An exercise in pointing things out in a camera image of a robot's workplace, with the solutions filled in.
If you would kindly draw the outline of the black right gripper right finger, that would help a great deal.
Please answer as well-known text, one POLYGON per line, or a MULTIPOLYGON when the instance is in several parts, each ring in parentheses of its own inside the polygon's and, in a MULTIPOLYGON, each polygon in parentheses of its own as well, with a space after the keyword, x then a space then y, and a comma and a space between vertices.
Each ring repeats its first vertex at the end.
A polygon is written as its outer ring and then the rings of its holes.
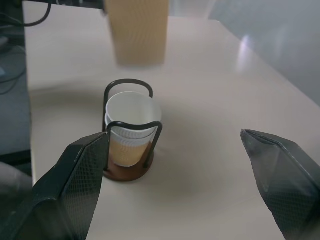
POLYGON ((320 238, 320 167, 288 139, 243 129, 258 191, 286 240, 320 238))

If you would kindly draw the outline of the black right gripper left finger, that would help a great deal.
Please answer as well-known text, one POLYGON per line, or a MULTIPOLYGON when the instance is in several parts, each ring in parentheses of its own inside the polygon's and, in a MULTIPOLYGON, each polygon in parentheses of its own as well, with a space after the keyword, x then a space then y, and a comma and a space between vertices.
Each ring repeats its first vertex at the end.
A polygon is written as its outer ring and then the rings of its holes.
POLYGON ((70 144, 2 226, 2 240, 85 240, 108 155, 105 132, 70 144))

